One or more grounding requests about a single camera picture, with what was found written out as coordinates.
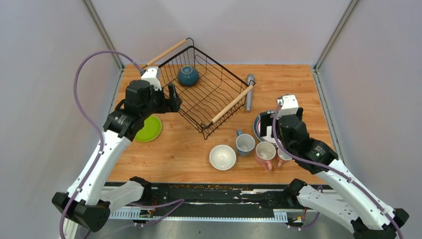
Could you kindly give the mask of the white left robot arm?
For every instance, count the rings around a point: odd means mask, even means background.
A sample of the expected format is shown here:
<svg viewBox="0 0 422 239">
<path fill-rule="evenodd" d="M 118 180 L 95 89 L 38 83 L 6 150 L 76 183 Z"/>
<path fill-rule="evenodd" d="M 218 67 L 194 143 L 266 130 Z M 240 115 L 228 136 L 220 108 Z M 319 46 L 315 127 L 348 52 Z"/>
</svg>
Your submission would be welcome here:
<svg viewBox="0 0 422 239">
<path fill-rule="evenodd" d="M 100 140 L 89 161 L 67 192 L 57 192 L 53 205 L 61 212 L 60 225 L 69 219 L 92 232 L 99 231 L 118 209 L 152 201 L 151 183 L 134 176 L 122 186 L 102 192 L 122 153 L 152 114 L 177 113 L 182 104 L 174 84 L 167 85 L 169 98 L 148 81 L 134 80 L 126 87 L 125 99 L 107 116 L 103 129 L 95 126 Z"/>
</svg>

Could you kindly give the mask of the lime green plate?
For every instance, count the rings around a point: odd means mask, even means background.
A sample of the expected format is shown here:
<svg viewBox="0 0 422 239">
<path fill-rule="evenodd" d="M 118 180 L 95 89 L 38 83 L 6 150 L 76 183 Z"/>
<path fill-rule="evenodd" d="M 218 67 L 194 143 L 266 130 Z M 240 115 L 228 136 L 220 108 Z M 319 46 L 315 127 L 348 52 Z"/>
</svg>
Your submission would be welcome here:
<svg viewBox="0 0 422 239">
<path fill-rule="evenodd" d="M 144 127 L 137 132 L 135 140 L 138 142 L 150 142 L 156 139 L 162 132 L 162 122 L 155 116 L 151 115 L 144 122 Z"/>
</svg>

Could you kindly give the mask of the small mauve cup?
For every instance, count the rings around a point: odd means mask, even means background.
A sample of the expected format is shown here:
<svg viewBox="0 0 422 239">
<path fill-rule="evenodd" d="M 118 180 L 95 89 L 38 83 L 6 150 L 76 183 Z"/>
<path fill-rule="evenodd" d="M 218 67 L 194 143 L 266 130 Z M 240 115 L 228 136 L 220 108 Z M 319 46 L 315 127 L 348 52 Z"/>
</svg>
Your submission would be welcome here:
<svg viewBox="0 0 422 239">
<path fill-rule="evenodd" d="M 292 157 L 287 155 L 281 148 L 277 149 L 277 167 L 280 168 L 282 165 L 290 162 Z"/>
</svg>

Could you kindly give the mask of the beige ceramic bowl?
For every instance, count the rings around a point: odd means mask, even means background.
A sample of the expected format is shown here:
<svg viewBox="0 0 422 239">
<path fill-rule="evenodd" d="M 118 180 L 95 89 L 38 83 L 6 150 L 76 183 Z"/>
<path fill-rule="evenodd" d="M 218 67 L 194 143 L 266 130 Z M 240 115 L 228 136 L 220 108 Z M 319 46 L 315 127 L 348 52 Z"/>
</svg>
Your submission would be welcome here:
<svg viewBox="0 0 422 239">
<path fill-rule="evenodd" d="M 237 155 L 228 145 L 217 145 L 209 154 L 210 164 L 217 170 L 225 171 L 232 168 L 236 163 Z"/>
</svg>

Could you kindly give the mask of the dark blue ceramic bowl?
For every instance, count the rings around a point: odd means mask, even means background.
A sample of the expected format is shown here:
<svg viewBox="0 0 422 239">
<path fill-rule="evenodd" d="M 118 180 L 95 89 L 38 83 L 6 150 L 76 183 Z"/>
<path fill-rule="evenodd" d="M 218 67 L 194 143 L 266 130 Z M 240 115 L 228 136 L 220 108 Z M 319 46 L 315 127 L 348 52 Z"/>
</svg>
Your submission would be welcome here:
<svg viewBox="0 0 422 239">
<path fill-rule="evenodd" d="M 179 69 L 177 80 L 182 86 L 193 86 L 199 81 L 198 70 L 190 65 L 184 65 Z"/>
</svg>

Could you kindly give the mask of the pink cup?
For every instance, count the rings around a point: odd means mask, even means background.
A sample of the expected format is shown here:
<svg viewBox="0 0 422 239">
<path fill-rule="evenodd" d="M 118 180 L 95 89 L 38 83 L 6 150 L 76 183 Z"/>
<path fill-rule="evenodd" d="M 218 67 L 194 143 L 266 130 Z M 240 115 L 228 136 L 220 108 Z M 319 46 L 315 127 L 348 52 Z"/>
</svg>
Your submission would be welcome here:
<svg viewBox="0 0 422 239">
<path fill-rule="evenodd" d="M 276 156 L 276 148 L 270 142 L 260 142 L 255 148 L 255 161 L 268 171 L 272 170 L 271 161 Z"/>
</svg>

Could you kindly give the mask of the light blue mug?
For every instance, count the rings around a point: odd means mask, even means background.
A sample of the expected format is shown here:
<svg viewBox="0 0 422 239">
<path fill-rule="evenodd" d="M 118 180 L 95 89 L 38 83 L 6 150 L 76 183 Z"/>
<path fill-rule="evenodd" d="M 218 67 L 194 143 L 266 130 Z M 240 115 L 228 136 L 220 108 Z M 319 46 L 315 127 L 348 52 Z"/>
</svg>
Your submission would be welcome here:
<svg viewBox="0 0 422 239">
<path fill-rule="evenodd" d="M 255 148 L 255 139 L 253 136 L 245 134 L 240 130 L 236 132 L 236 135 L 235 146 L 237 153 L 240 157 L 247 157 Z"/>
</svg>

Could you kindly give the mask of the white plate dark striped rim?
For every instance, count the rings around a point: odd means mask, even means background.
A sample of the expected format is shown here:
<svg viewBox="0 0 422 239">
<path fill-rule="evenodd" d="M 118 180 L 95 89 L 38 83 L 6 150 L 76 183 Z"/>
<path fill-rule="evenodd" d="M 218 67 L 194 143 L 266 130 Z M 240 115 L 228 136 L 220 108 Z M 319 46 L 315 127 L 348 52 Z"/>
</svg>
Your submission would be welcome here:
<svg viewBox="0 0 422 239">
<path fill-rule="evenodd" d="M 276 148 L 278 148 L 278 144 L 277 144 L 275 138 L 273 137 L 272 126 L 267 127 L 267 136 L 265 136 L 265 137 L 261 137 L 260 136 L 260 114 L 258 114 L 257 117 L 254 120 L 254 123 L 253 123 L 253 132 L 255 134 L 255 137 L 260 142 L 263 142 L 263 141 L 270 142 Z"/>
</svg>

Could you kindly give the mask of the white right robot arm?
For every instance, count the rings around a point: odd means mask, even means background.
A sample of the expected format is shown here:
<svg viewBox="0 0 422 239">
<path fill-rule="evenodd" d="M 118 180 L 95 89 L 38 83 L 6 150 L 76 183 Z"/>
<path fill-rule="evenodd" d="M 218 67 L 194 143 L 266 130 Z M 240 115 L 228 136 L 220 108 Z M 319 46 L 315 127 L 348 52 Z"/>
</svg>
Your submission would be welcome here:
<svg viewBox="0 0 422 239">
<path fill-rule="evenodd" d="M 300 179 L 284 190 L 287 206 L 317 210 L 348 229 L 356 239 L 403 238 L 401 227 L 409 219 L 402 208 L 392 208 L 356 179 L 336 152 L 323 141 L 310 137 L 302 120 L 303 108 L 262 112 L 257 120 L 258 137 L 270 136 L 277 147 L 303 169 L 325 181 L 340 202 Z"/>
</svg>

